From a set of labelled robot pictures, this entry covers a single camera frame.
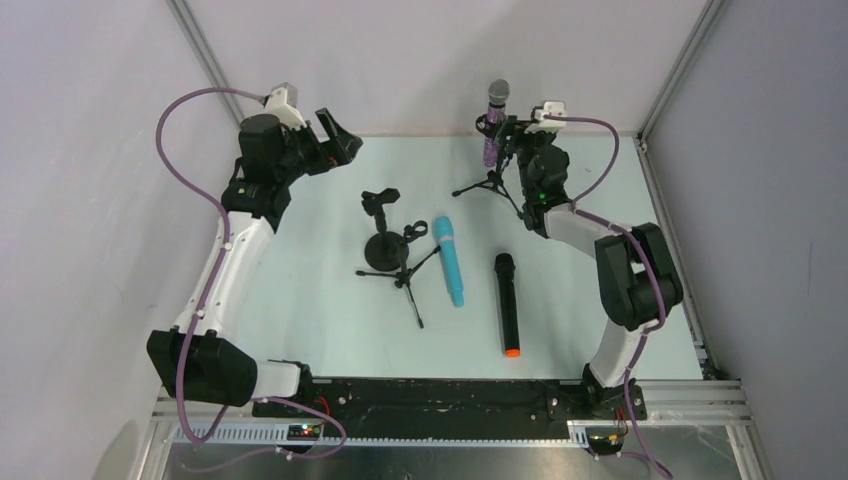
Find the black tripod shock-mount stand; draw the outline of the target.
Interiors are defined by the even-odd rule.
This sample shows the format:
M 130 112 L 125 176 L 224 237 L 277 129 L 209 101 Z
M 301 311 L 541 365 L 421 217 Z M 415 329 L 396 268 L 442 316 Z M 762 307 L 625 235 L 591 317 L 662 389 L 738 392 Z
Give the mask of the black tripod shock-mount stand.
M 496 142 L 497 148 L 499 150 L 500 149 L 500 140 L 495 140 L 495 142 Z M 462 195 L 466 192 L 469 192 L 473 189 L 482 189 L 482 190 L 492 192 L 496 195 L 499 195 L 499 196 L 507 199 L 509 201 L 510 205 L 512 206 L 513 210 L 515 211 L 516 216 L 520 220 L 522 220 L 523 214 L 522 214 L 521 209 L 518 207 L 516 202 L 513 200 L 512 196 L 509 194 L 509 192 L 508 192 L 508 190 L 505 186 L 504 178 L 503 177 L 498 178 L 493 174 L 494 168 L 490 168 L 488 170 L 488 172 L 486 174 L 486 178 L 484 180 L 479 181 L 479 182 L 474 183 L 474 184 L 471 184 L 471 185 L 464 187 L 464 188 L 461 188 L 459 190 L 454 190 L 451 193 L 451 195 L 454 198 L 456 198 L 456 197 L 459 197 L 460 195 Z

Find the purple glitter microphone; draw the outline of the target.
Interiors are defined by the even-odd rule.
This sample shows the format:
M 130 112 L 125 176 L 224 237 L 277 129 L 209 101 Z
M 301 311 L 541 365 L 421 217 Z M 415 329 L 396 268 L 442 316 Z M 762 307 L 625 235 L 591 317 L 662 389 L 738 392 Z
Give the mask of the purple glitter microphone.
M 505 79 L 497 79 L 490 83 L 488 88 L 488 107 L 486 115 L 490 120 L 498 120 L 505 117 L 506 101 L 510 95 L 510 85 Z M 494 168 L 497 158 L 497 145 L 495 140 L 485 138 L 483 149 L 483 164 L 487 168 Z

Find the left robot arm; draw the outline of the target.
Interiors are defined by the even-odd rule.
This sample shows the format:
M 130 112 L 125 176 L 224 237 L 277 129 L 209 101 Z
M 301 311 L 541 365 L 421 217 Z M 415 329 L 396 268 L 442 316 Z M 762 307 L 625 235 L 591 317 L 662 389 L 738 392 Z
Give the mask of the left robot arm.
M 174 326 L 153 331 L 147 341 L 170 397 L 241 407 L 261 397 L 296 395 L 303 364 L 256 360 L 238 347 L 237 332 L 253 274 L 291 202 L 291 185 L 351 163 L 363 144 L 328 109 L 315 115 L 325 140 L 310 123 L 284 124 L 280 113 L 242 121 L 241 154 L 219 201 L 226 216 L 211 255 Z

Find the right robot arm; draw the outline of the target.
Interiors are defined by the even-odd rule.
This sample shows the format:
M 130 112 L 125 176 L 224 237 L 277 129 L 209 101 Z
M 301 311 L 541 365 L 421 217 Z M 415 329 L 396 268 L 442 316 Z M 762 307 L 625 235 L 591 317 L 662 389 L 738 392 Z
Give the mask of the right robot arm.
M 579 207 L 567 194 L 570 156 L 555 143 L 567 120 L 553 114 L 537 120 L 481 115 L 475 127 L 493 144 L 496 172 L 516 163 L 524 197 L 518 216 L 526 228 L 594 260 L 608 322 L 581 384 L 593 403 L 616 393 L 630 404 L 648 336 L 665 326 L 684 288 L 658 225 L 624 226 Z

